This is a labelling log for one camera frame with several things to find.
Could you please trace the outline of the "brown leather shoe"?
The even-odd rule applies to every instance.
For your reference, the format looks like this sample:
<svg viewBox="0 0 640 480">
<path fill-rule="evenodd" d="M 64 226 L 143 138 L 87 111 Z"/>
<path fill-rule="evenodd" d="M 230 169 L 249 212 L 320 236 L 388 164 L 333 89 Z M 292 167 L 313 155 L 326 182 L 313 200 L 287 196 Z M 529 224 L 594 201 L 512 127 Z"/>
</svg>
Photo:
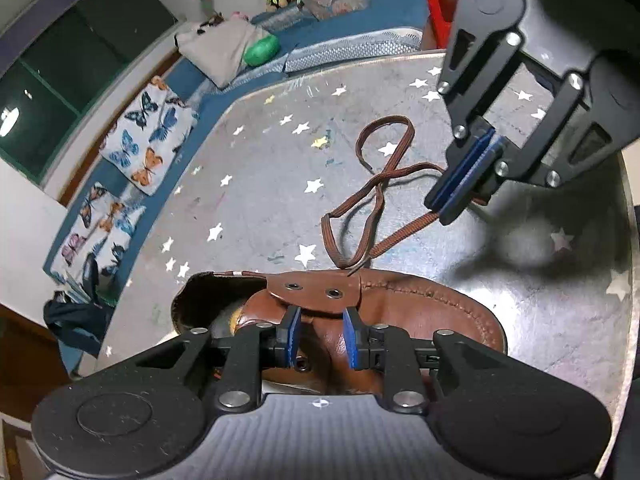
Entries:
<svg viewBox="0 0 640 480">
<path fill-rule="evenodd" d="M 382 389 L 380 373 L 348 365 L 342 321 L 347 308 L 357 309 L 368 325 L 397 326 L 413 338 L 454 330 L 499 352 L 508 346 L 498 318 L 479 302 L 426 278 L 383 270 L 207 271 L 186 281 L 170 310 L 179 334 L 219 321 L 224 336 L 230 336 L 248 324 L 279 323 L 289 306 L 302 310 L 298 354 L 306 366 L 270 368 L 262 377 L 318 393 Z"/>
</svg>

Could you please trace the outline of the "brown shoelace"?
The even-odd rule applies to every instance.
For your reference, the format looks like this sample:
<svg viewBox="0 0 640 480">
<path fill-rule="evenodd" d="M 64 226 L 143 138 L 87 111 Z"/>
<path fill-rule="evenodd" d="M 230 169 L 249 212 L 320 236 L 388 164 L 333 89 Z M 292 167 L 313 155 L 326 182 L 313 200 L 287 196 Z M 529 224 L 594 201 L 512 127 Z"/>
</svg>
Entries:
<svg viewBox="0 0 640 480">
<path fill-rule="evenodd" d="M 384 168 L 377 174 L 373 171 L 372 166 L 366 161 L 362 154 L 363 145 L 372 136 L 373 133 L 382 129 L 383 127 L 392 125 L 404 125 L 406 127 L 405 133 L 400 139 L 393 153 L 386 162 Z M 385 254 L 406 238 L 413 236 L 417 232 L 430 226 L 436 220 L 439 219 L 437 212 L 427 212 L 422 216 L 415 218 L 411 222 L 402 226 L 399 230 L 390 234 L 390 236 L 384 238 L 378 243 L 375 243 L 375 232 L 378 227 L 378 222 L 381 219 L 384 206 L 385 197 L 384 192 L 391 180 L 409 177 L 418 171 L 422 170 L 435 170 L 439 174 L 443 174 L 444 170 L 441 166 L 433 164 L 432 162 L 418 162 L 407 167 L 399 168 L 398 165 L 401 159 L 410 148 L 416 129 L 412 121 L 406 116 L 390 115 L 378 118 L 374 122 L 370 122 L 359 133 L 356 145 L 355 154 L 360 162 L 360 165 L 364 169 L 367 169 L 372 177 L 369 181 L 363 185 L 362 188 L 349 198 L 346 198 L 340 206 L 337 206 L 332 211 L 327 212 L 320 221 L 321 234 L 323 238 L 324 248 L 329 258 L 335 264 L 337 269 L 349 270 L 350 273 L 355 273 L 357 270 L 365 266 L 372 259 L 378 258 L 380 255 Z M 374 206 L 370 214 L 367 216 L 366 222 L 364 222 L 364 228 L 358 243 L 355 255 L 350 258 L 346 258 L 338 248 L 331 221 L 333 219 L 339 219 L 352 211 L 357 205 L 359 205 L 371 192 L 374 193 Z"/>
</svg>

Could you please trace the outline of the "blue sofa bench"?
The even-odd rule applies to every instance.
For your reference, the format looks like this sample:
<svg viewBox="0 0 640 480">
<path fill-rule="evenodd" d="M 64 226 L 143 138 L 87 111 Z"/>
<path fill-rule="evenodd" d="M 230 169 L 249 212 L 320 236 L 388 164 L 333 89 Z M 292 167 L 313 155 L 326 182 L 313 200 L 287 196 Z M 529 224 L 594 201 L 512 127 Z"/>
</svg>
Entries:
<svg viewBox="0 0 640 480">
<path fill-rule="evenodd" d="M 318 21 L 307 11 L 296 8 L 255 16 L 252 23 L 280 40 L 281 50 L 263 66 L 244 70 L 227 88 L 219 90 L 213 81 L 190 60 L 179 58 L 163 76 L 163 82 L 182 102 L 198 114 L 198 122 L 172 161 L 160 187 L 153 194 L 137 190 L 108 160 L 102 158 L 90 172 L 76 200 L 68 206 L 61 227 L 55 235 L 43 271 L 56 282 L 65 282 L 67 266 L 62 251 L 72 236 L 74 226 L 82 226 L 82 210 L 90 204 L 90 192 L 97 186 L 132 206 L 145 209 L 127 251 L 122 255 L 118 272 L 107 283 L 107 296 L 117 300 L 126 287 L 127 278 L 137 254 L 206 136 L 213 130 L 222 113 L 241 96 L 311 68 L 352 61 L 357 58 L 377 58 L 419 49 L 422 29 L 430 15 L 426 0 L 370 0 L 367 9 L 337 15 Z"/>
</svg>

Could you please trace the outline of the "dark blue bag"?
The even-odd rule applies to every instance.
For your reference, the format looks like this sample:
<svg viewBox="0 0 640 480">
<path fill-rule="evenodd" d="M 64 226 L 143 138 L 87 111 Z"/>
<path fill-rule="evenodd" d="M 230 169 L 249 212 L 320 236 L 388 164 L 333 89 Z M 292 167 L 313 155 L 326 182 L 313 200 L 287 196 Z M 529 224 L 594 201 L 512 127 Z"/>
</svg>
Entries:
<svg viewBox="0 0 640 480">
<path fill-rule="evenodd" d="M 78 302 L 59 290 L 43 307 L 43 321 L 58 342 L 66 347 L 99 356 L 114 309 L 98 294 L 99 268 L 96 256 L 88 255 L 81 273 L 81 289 L 88 296 Z"/>
</svg>

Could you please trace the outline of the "butterfly print pillow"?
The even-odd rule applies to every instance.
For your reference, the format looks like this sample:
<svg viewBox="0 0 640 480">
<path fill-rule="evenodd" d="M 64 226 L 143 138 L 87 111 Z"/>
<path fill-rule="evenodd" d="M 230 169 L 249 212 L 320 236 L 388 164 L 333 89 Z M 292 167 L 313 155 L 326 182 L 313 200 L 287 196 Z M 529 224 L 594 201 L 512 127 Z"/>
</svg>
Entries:
<svg viewBox="0 0 640 480">
<path fill-rule="evenodd" d="M 100 154 L 151 196 L 197 121 L 198 113 L 154 76 L 116 120 Z"/>
<path fill-rule="evenodd" d="M 140 200 L 118 197 L 101 182 L 94 182 L 53 252 L 52 278 L 61 284 L 80 285 L 86 260 L 93 256 L 98 266 L 96 291 L 112 304 L 117 273 L 144 213 Z"/>
</svg>

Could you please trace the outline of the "green round cushion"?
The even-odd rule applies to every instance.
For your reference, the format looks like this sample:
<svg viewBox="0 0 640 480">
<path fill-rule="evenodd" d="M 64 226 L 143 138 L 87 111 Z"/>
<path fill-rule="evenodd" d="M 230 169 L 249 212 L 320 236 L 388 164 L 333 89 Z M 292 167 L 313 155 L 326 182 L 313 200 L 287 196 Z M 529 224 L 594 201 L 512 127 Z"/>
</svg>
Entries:
<svg viewBox="0 0 640 480">
<path fill-rule="evenodd" d="M 243 54 L 243 61 L 247 66 L 257 67 L 271 61 L 280 51 L 280 41 L 277 36 L 268 35 L 259 39 Z"/>
</svg>

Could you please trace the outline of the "grey plain pillow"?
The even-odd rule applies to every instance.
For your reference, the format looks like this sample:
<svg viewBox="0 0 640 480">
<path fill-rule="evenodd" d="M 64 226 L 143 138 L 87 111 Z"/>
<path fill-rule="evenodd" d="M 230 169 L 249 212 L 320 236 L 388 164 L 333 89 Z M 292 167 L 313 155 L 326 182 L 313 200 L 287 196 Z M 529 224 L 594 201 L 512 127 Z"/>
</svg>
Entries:
<svg viewBox="0 0 640 480">
<path fill-rule="evenodd" d="M 219 89 L 228 87 L 246 67 L 243 55 L 270 33 L 242 18 L 229 18 L 217 25 L 194 26 L 175 36 L 177 48 Z"/>
</svg>

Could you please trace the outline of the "dark window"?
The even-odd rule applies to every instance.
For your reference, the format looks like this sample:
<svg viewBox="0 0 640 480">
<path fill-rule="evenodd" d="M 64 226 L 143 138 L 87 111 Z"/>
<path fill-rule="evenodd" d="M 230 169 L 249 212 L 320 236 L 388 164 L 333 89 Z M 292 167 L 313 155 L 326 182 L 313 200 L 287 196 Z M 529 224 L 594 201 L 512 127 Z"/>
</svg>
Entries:
<svg viewBox="0 0 640 480">
<path fill-rule="evenodd" d="M 1 157 L 43 181 L 78 122 L 176 19 L 160 0 L 37 0 L 1 35 Z"/>
</svg>

